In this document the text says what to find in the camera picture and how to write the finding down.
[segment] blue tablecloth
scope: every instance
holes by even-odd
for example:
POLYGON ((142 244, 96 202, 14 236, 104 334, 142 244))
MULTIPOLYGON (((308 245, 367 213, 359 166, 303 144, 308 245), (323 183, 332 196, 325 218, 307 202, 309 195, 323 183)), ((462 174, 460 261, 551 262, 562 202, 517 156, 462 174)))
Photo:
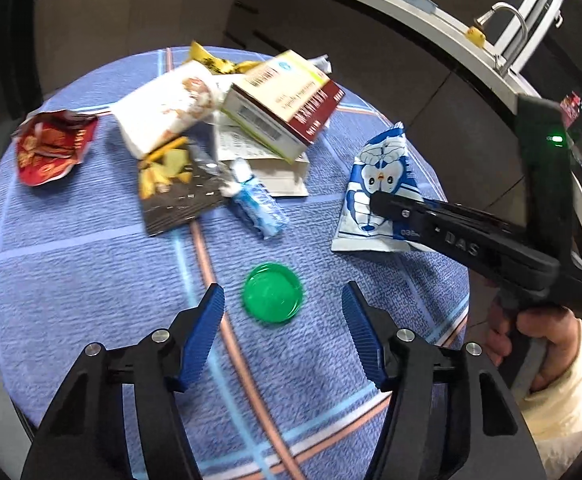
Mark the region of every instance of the blue tablecloth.
MULTIPOLYGON (((127 57, 78 79, 44 104, 100 113, 87 158, 59 181, 17 181, 10 148, 0 163, 0 370, 7 391, 38 423, 66 372, 90 341, 135 344, 168 326, 204 292, 191 229, 149 238, 137 197, 136 163, 107 112, 115 102, 182 62, 187 48, 127 57)), ((234 61, 258 54, 211 48, 234 61)), ((356 280, 371 304, 430 342, 462 340, 466 269, 437 253, 332 253, 353 157, 388 121, 346 92, 330 127, 308 151, 306 199, 281 199, 291 223, 263 241, 226 208, 199 221, 226 312, 277 431, 308 479, 362 479, 381 429, 386 394, 366 380, 340 310, 356 280), (264 261, 292 267, 305 303, 292 322, 264 327, 240 300, 246 274, 264 261)), ((200 128, 197 135, 204 135, 200 128)), ((434 171, 410 145, 423 195, 443 198, 434 171)), ((124 392, 136 478, 146 477, 124 392)), ((199 383, 177 396, 205 478, 292 478, 273 451, 218 336, 199 383)))

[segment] red snack bag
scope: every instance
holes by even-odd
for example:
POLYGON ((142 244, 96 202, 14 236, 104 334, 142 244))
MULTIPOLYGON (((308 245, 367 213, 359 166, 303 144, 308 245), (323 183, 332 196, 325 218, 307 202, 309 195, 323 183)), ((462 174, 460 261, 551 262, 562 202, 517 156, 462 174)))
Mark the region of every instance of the red snack bag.
POLYGON ((565 128, 570 128, 574 124, 575 120, 580 115, 580 97, 576 92, 572 92, 569 96, 560 101, 560 107, 562 108, 562 123, 565 128))
POLYGON ((28 117, 14 134, 20 181, 39 186, 65 176, 84 160, 97 124, 97 116, 71 110, 28 117))

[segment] barcode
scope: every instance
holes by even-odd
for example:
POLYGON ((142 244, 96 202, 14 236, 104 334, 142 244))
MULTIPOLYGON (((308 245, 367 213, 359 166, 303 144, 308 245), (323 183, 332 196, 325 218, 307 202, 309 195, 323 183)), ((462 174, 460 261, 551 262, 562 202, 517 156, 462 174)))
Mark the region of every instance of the barcode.
POLYGON ((260 86, 265 81, 271 79, 274 75, 277 75, 277 70, 273 67, 268 67, 264 72, 261 74, 255 75, 253 77, 249 77, 247 82, 252 84, 253 86, 260 86))
POLYGON ((271 128, 271 125, 267 121, 259 118, 254 112, 245 106, 240 107, 240 110, 238 110, 238 115, 245 121, 248 121, 254 126, 257 126, 262 133, 266 134, 273 140, 278 140, 282 135, 279 131, 271 128))

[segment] snack bag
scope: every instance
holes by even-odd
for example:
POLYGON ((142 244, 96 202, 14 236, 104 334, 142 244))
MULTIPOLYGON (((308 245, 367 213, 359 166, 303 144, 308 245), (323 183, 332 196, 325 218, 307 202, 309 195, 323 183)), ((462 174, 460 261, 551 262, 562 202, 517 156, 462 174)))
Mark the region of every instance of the snack bag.
MULTIPOLYGON (((242 61, 239 63, 234 63, 229 61, 228 59, 222 59, 221 57, 215 57, 211 54, 207 49, 205 49, 202 45, 197 43, 197 41, 193 41, 191 43, 191 47, 189 48, 189 57, 184 62, 188 61, 197 61, 202 63, 209 72, 213 75, 226 75, 226 74, 245 74, 252 68, 257 67, 259 64, 262 63, 262 60, 253 60, 253 61, 242 61)), ((329 56, 324 54, 320 57, 314 57, 312 59, 308 59, 310 63, 314 64, 320 70, 322 70, 325 74, 331 73, 331 63, 329 62, 329 56)))
POLYGON ((40 186, 81 164, 98 117, 71 110, 31 112, 13 134, 20 182, 40 186))
POLYGON ((149 236, 190 222, 224 201, 218 165, 188 137, 178 137, 138 163, 138 194, 149 236))
POLYGON ((213 76, 189 61, 123 97, 110 109, 129 151, 142 159, 220 105, 213 76))
POLYGON ((370 211, 369 200, 375 191, 422 200, 411 170, 402 123, 396 123, 390 130, 369 140, 354 159, 331 250, 429 250, 405 240, 404 234, 409 229, 407 219, 395 222, 370 211))

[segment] cardboard box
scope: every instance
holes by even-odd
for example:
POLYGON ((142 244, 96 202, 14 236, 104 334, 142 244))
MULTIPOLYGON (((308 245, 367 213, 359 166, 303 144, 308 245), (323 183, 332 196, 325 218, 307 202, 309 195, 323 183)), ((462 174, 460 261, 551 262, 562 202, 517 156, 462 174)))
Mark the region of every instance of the cardboard box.
POLYGON ((292 164, 315 142, 343 97, 324 72, 288 50, 234 82, 223 111, 292 164))
POLYGON ((247 160, 253 174, 273 196, 308 196, 305 178, 309 170, 306 154, 289 164, 279 155, 249 137, 241 127, 221 112, 213 125, 215 160, 228 166, 238 157, 247 160))

